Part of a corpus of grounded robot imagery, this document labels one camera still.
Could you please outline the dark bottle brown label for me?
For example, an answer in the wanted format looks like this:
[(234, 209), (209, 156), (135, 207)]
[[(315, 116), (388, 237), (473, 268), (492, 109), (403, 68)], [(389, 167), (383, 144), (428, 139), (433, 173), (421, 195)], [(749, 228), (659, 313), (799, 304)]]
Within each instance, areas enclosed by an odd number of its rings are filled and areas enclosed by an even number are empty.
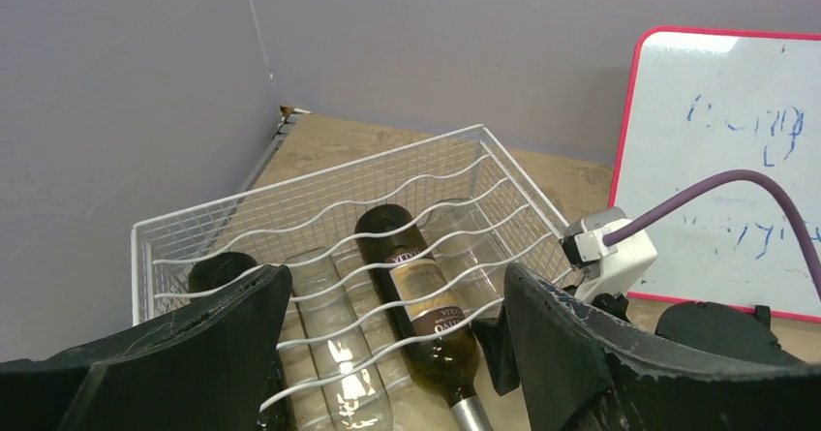
[(356, 222), (354, 232), (360, 256), (372, 266), (369, 277), (380, 302), (397, 302), (387, 310), (394, 336), (399, 340), (437, 334), (432, 340), (406, 345), (402, 356), (411, 379), (420, 388), (439, 396), (461, 430), (490, 430), (492, 424), (474, 389), (480, 363), (477, 342), (467, 325), (456, 328), (466, 316), (457, 297), (442, 288), (446, 279), (413, 216), (398, 204), (378, 205)]

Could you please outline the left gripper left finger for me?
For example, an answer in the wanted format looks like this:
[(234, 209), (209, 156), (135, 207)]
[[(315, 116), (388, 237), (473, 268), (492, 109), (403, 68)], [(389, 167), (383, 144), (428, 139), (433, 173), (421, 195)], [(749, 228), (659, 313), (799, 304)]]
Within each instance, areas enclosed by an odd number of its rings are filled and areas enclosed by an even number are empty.
[(292, 277), (265, 265), (148, 322), (1, 366), (5, 430), (252, 430)]

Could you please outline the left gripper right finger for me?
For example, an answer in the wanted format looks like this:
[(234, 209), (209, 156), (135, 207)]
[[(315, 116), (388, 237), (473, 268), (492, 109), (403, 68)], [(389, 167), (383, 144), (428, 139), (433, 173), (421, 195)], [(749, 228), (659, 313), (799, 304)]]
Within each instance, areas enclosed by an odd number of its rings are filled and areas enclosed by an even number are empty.
[(534, 430), (816, 430), (820, 368), (706, 353), (650, 334), (520, 263), (504, 312)]

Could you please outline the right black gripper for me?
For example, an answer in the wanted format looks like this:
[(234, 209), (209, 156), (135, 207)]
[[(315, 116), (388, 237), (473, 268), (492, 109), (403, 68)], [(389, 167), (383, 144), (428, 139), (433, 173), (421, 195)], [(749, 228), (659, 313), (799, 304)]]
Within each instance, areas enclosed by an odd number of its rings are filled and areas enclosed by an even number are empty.
[(785, 351), (771, 331), (770, 308), (748, 314), (713, 302), (682, 302), (666, 308), (653, 335), (613, 333), (632, 354), (675, 367), (716, 367), (730, 360), (792, 367), (803, 362)]

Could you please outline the dark bottle white label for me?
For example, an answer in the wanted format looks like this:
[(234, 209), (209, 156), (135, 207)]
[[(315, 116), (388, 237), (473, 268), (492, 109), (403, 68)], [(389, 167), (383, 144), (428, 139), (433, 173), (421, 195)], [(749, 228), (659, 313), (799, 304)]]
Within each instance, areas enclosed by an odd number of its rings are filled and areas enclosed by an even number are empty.
[[(231, 283), (246, 270), (257, 266), (257, 261), (241, 252), (225, 252), (211, 259), (197, 262), (188, 275), (188, 292), (206, 292)], [(267, 375), (263, 400), (285, 389), (287, 379), (284, 363), (278, 352), (274, 354)], [(295, 411), (289, 398), (284, 398), (258, 414), (257, 430), (296, 430)]]

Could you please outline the clear square glass bottle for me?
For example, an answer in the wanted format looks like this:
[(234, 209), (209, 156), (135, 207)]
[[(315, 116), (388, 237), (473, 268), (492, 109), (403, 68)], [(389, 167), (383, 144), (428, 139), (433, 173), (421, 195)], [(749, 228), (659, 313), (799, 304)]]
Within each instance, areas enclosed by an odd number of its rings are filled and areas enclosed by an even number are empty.
[(379, 369), (360, 363), (371, 357), (363, 329), (341, 283), (333, 258), (318, 247), (285, 259), (292, 276), (292, 294), (309, 350), (321, 380), (342, 374), (320, 389), (336, 430), (390, 430), (393, 412)]

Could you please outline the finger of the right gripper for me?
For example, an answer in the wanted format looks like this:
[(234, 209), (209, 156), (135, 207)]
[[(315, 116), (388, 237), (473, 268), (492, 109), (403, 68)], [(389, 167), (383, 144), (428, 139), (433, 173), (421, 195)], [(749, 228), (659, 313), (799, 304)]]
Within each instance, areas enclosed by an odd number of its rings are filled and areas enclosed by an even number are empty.
[(504, 396), (518, 388), (519, 369), (504, 307), (494, 319), (477, 318), (471, 329), (484, 353), (494, 391)]

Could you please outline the clear bottle back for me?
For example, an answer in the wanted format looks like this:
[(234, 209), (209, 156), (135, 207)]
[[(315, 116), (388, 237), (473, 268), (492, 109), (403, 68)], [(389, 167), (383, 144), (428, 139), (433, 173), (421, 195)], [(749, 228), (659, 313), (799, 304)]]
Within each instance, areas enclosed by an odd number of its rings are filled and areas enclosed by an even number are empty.
[(466, 274), (454, 285), (453, 291), (468, 315), (504, 296), (503, 261), (507, 253), (496, 236), (487, 230), (491, 223), (481, 214), (476, 202), (449, 198), (442, 200), (441, 205), (420, 222), (421, 232), (428, 243), (439, 243), (433, 254), (446, 280)]

